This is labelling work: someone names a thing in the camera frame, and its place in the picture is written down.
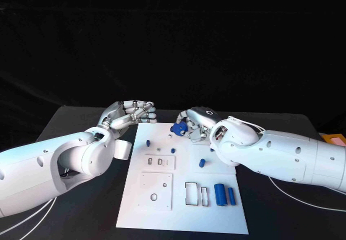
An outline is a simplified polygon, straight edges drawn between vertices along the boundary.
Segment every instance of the robotic hand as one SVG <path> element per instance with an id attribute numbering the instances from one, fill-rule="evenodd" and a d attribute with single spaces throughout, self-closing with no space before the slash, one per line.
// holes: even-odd
<path id="1" fill-rule="evenodd" d="M 254 172 L 283 181 L 346 192 L 345 146 L 293 133 L 264 130 L 232 116 L 222 119 L 208 107 L 183 111 L 170 130 L 192 142 L 209 137 L 211 148 L 228 165 L 242 164 Z"/>
<path id="2" fill-rule="evenodd" d="M 117 101 L 97 127 L 0 153 L 0 218 L 32 209 L 100 176 L 113 158 L 128 159 L 131 143 L 117 138 L 130 125 L 157 122 L 153 106 L 150 101 Z M 68 174 L 59 174 L 58 163 Z"/>

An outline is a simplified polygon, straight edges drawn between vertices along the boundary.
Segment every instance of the white platform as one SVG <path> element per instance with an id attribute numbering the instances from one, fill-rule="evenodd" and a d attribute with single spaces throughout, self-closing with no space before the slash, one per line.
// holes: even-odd
<path id="1" fill-rule="evenodd" d="M 172 125 L 172 123 L 139 124 L 117 227 L 248 234 L 235 168 L 228 167 L 221 160 L 216 161 L 218 157 L 211 152 L 208 141 L 192 144 L 188 138 L 170 132 Z M 175 156 L 175 170 L 164 167 L 160 171 L 147 168 L 144 170 L 144 155 Z M 205 167 L 199 168 L 202 156 L 206 163 Z M 167 210 L 154 210 L 153 207 L 141 205 L 143 172 L 173 174 L 172 205 Z M 198 183 L 198 206 L 186 205 L 186 182 Z M 229 196 L 226 196 L 228 205 L 216 205 L 215 184 L 224 184 L 226 188 L 232 187 L 235 206 L 231 206 Z M 202 206 L 201 187 L 208 188 L 209 206 Z"/>

